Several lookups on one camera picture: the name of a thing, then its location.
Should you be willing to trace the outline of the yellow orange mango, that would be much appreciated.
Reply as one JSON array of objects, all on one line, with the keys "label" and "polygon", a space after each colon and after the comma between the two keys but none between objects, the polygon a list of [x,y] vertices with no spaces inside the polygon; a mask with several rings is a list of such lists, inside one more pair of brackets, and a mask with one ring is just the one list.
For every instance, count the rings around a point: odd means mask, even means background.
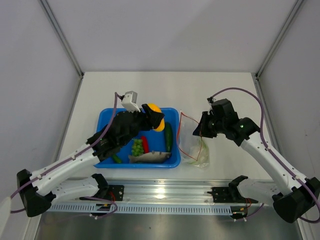
[{"label": "yellow orange mango", "polygon": [[[156,104],[154,104],[154,103],[148,103],[147,105],[148,105],[148,106],[150,107],[150,109],[153,110],[154,112],[162,113],[162,110],[161,110]],[[161,122],[160,122],[160,124],[159,124],[159,126],[158,126],[157,128],[155,128],[154,131],[156,131],[156,132],[161,132],[161,131],[164,130],[164,128],[165,128],[165,119],[164,119],[164,117],[163,117],[162,120],[161,120]]]}]

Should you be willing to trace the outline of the dark green cucumber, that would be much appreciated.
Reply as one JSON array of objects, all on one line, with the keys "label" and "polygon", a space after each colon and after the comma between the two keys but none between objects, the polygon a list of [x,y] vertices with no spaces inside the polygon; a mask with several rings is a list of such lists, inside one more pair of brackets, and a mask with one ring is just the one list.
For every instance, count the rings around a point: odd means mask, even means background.
[{"label": "dark green cucumber", "polygon": [[171,152],[173,149],[173,129],[169,122],[165,122],[164,126],[164,141],[165,141],[165,149],[167,152]]}]

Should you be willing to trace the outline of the white cauliflower with leaves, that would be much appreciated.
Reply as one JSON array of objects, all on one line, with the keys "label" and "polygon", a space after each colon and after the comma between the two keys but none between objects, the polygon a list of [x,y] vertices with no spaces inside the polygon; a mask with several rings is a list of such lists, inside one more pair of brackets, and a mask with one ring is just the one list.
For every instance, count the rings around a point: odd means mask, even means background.
[{"label": "white cauliflower with leaves", "polygon": [[198,139],[191,145],[186,162],[194,167],[205,168],[209,165],[210,151],[204,140]]}]

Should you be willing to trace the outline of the clear zip top bag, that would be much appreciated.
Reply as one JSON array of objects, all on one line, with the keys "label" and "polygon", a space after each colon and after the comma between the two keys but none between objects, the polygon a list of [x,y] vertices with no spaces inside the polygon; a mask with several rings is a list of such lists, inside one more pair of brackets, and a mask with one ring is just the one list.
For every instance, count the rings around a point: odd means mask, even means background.
[{"label": "clear zip top bag", "polygon": [[194,136],[193,131],[198,126],[199,122],[192,117],[186,115],[182,111],[180,111],[179,116],[179,124],[178,124],[178,130],[176,134],[176,140],[177,140],[177,147],[180,153],[181,162],[182,164],[186,166],[192,166],[189,165],[186,162],[186,158],[188,157],[189,148],[192,144],[194,144],[197,140],[204,140],[200,136]]}]

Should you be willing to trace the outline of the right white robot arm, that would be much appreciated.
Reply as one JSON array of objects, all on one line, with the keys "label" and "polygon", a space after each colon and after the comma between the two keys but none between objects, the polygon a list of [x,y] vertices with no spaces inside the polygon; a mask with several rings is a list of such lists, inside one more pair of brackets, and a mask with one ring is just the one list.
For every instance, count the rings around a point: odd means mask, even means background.
[{"label": "right white robot arm", "polygon": [[215,138],[218,134],[233,141],[250,154],[269,174],[276,188],[256,183],[246,176],[228,189],[234,202],[251,198],[272,205],[275,212],[287,223],[293,223],[310,210],[319,206],[320,181],[308,178],[293,167],[273,146],[262,139],[262,130],[248,117],[239,118],[228,99],[208,98],[210,110],[202,112],[194,136]]}]

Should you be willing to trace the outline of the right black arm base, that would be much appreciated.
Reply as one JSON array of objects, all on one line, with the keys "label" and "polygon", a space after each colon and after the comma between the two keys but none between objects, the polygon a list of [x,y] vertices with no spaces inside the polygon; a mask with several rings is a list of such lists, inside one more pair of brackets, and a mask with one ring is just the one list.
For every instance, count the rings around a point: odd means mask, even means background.
[{"label": "right black arm base", "polygon": [[215,186],[207,192],[212,196],[214,203],[232,203],[232,204],[256,204],[257,200],[244,198],[236,187]]}]

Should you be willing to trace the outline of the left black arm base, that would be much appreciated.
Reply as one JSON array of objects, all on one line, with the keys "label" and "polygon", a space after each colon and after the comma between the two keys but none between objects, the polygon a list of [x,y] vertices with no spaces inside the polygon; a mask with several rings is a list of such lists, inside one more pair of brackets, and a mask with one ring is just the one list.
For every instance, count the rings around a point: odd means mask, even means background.
[{"label": "left black arm base", "polygon": [[109,200],[113,202],[123,201],[124,192],[125,192],[124,185],[110,185],[107,192],[107,197]]}]

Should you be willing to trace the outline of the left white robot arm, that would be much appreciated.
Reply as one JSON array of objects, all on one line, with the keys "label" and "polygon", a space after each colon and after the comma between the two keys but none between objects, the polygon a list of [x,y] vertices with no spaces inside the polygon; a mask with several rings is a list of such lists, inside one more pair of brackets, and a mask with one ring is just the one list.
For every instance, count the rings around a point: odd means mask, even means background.
[{"label": "left white robot arm", "polygon": [[77,198],[103,200],[109,184],[102,174],[68,181],[76,172],[117,154],[141,131],[164,129],[165,115],[157,106],[145,103],[137,110],[112,110],[109,123],[64,160],[42,169],[17,173],[17,191],[28,217],[46,212],[53,204]]}]

